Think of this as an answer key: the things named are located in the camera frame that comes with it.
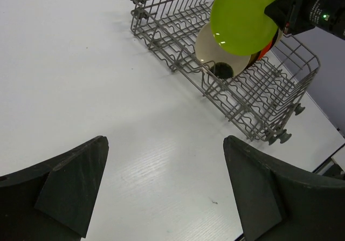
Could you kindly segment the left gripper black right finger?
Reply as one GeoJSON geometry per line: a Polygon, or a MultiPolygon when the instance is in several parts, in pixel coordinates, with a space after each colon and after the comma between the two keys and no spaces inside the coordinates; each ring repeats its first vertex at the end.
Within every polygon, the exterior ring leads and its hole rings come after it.
{"type": "Polygon", "coordinates": [[[245,240],[344,240],[344,175],[323,176],[235,136],[224,156],[245,240]]]}

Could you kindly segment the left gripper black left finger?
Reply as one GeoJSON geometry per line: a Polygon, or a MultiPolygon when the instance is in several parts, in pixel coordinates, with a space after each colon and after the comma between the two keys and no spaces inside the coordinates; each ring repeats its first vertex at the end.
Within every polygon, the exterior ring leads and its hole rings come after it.
{"type": "Polygon", "coordinates": [[[1,240],[85,238],[108,151],[108,139],[97,136],[1,176],[1,240]]]}

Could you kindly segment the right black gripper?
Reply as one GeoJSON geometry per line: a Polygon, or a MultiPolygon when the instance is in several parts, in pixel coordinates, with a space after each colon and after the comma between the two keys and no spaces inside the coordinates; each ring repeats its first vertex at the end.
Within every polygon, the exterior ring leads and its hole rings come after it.
{"type": "Polygon", "coordinates": [[[298,35],[315,28],[309,13],[316,0],[275,0],[264,14],[286,35],[298,35]]]}

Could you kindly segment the orange plate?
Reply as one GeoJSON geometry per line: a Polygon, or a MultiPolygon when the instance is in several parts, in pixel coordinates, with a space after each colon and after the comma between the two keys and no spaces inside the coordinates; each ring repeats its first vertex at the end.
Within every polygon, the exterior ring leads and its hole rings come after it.
{"type": "Polygon", "coordinates": [[[272,44],[273,44],[273,40],[271,40],[271,41],[267,44],[267,46],[264,47],[264,48],[261,50],[261,52],[260,52],[260,54],[259,54],[257,60],[260,60],[260,59],[271,49],[272,44]]]}

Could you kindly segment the green plate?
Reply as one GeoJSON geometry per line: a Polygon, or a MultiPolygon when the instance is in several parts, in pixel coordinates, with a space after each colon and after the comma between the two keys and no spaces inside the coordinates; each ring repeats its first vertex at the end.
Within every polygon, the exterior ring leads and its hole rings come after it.
{"type": "Polygon", "coordinates": [[[275,0],[215,0],[210,15],[212,34],[220,47],[246,56],[264,49],[278,26],[265,15],[275,0]]]}

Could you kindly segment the brown yellow patterned plate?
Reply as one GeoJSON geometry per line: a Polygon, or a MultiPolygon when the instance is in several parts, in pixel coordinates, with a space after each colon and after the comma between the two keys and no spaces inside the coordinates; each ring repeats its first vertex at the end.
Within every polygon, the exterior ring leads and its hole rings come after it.
{"type": "MultiPolygon", "coordinates": [[[[276,42],[278,42],[281,39],[281,37],[282,37],[282,31],[278,28],[274,37],[272,38],[273,44],[272,44],[271,48],[276,44],[276,42]]],[[[258,61],[257,59],[258,59],[260,52],[261,51],[255,53],[251,56],[251,59],[250,59],[249,64],[248,64],[249,67],[252,66],[256,61],[258,61]]]]}

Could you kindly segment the cream plate with dark spot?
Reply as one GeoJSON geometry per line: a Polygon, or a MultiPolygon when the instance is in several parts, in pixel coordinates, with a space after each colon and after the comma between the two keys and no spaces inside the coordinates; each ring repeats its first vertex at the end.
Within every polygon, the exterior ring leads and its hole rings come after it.
{"type": "Polygon", "coordinates": [[[251,59],[251,55],[239,56],[223,50],[212,34],[210,23],[205,24],[197,35],[195,55],[219,79],[237,76],[251,59]]]}

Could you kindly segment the grey wire dish rack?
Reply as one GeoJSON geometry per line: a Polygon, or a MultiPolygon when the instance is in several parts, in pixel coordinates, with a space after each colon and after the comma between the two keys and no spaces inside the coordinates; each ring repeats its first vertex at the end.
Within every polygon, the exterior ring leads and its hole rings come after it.
{"type": "Polygon", "coordinates": [[[301,99],[320,61],[294,36],[283,36],[262,58],[225,79],[225,66],[199,61],[195,42],[209,21],[213,0],[130,0],[131,30],[172,72],[184,75],[249,140],[287,142],[286,124],[304,107],[301,99]]]}

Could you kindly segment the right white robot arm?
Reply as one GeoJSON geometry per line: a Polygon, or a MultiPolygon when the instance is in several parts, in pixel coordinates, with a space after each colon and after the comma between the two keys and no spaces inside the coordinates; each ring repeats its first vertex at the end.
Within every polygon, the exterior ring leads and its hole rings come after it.
{"type": "Polygon", "coordinates": [[[265,8],[286,35],[298,35],[318,27],[344,39],[344,0],[275,0],[265,8]]]}

